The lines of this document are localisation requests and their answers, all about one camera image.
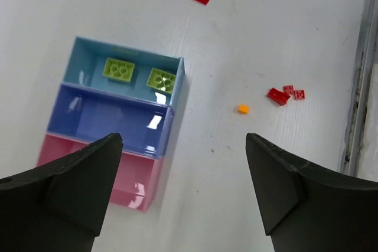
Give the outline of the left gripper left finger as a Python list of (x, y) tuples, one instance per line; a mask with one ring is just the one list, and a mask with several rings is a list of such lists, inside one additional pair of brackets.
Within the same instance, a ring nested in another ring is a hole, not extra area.
[(1, 251), (91, 251), (122, 155), (111, 133), (42, 166), (1, 179)]

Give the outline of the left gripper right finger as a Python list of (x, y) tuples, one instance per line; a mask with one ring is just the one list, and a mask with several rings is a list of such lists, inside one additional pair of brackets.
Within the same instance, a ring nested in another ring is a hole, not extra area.
[(377, 183), (332, 171), (255, 133), (246, 156), (275, 251), (376, 251)]

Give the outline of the green lego brick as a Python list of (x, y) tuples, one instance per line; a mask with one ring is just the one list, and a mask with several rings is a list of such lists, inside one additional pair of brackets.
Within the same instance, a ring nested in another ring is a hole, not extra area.
[(146, 85), (164, 93), (172, 94), (176, 75), (166, 71), (152, 68)]
[(102, 75), (109, 80), (129, 83), (132, 79), (134, 68), (134, 63), (107, 58)]

